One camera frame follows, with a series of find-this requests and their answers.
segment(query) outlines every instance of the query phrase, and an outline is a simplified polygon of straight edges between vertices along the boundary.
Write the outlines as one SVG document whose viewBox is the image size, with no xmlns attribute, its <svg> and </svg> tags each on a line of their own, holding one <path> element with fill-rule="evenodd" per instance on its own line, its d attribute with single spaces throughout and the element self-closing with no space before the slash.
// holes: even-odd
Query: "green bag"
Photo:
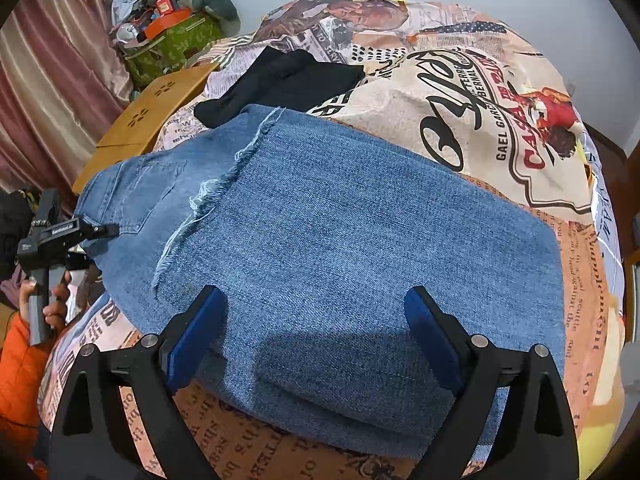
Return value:
<svg viewBox="0 0 640 480">
<path fill-rule="evenodd" d="M 180 70 L 207 43 L 220 38 L 218 21 L 206 12 L 198 12 L 162 31 L 148 44 L 126 49 L 124 61 L 134 85 L 142 88 L 156 77 Z"/>
</svg>

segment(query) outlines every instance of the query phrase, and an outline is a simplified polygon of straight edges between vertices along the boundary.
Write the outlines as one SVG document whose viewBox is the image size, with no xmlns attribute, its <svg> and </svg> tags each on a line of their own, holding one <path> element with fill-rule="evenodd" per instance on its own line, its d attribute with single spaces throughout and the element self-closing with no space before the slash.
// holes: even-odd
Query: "black clothing item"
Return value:
<svg viewBox="0 0 640 480">
<path fill-rule="evenodd" d="M 0 281 L 11 278 L 18 242 L 29 234 L 33 212 L 19 191 L 0 190 Z"/>
<path fill-rule="evenodd" d="M 33 457 L 41 460 L 45 464 L 49 463 L 49 446 L 51 441 L 51 432 L 44 425 L 41 418 L 38 418 L 38 434 L 36 443 L 33 445 Z"/>
<path fill-rule="evenodd" d="M 198 103 L 193 114 L 207 128 L 216 128 L 248 104 L 306 112 L 353 89 L 363 77 L 361 65 L 322 63 L 306 50 L 284 54 L 268 46 L 220 99 Z"/>
</svg>

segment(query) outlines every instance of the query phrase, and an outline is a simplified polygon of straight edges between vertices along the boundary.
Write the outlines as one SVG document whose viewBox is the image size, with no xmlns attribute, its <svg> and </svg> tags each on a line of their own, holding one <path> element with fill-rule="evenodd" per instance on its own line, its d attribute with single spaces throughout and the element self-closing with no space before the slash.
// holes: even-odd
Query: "jeans back pocket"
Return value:
<svg viewBox="0 0 640 480">
<path fill-rule="evenodd" d="M 114 221 L 121 233 L 140 232 L 156 205 L 174 188 L 185 161 L 140 161 L 137 176 L 115 206 Z"/>
</svg>

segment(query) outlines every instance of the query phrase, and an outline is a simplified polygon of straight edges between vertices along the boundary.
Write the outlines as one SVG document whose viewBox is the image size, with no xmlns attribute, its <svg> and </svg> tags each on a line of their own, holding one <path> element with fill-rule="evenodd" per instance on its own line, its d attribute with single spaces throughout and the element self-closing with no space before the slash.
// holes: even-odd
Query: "hand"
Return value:
<svg viewBox="0 0 640 480">
<path fill-rule="evenodd" d="M 53 287 L 52 293 L 56 300 L 42 309 L 45 321 L 58 334 L 65 327 L 66 300 L 71 295 L 67 285 L 70 282 L 71 274 L 66 270 L 62 282 Z M 29 296 L 35 292 L 35 289 L 35 282 L 31 280 L 24 280 L 20 285 L 20 317 L 27 325 L 29 324 Z"/>
</svg>

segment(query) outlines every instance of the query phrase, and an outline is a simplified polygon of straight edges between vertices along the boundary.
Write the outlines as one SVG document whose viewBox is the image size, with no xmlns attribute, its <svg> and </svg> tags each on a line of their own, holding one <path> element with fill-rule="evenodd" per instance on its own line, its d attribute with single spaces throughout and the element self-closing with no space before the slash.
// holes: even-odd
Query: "orange lid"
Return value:
<svg viewBox="0 0 640 480">
<path fill-rule="evenodd" d="M 164 16 L 158 16 L 147 25 L 145 29 L 146 38 L 148 40 L 152 40 L 163 30 L 167 30 L 168 28 L 177 25 L 183 20 L 186 20 L 189 16 L 191 16 L 191 11 L 189 9 L 180 9 L 169 14 L 165 14 Z"/>
</svg>

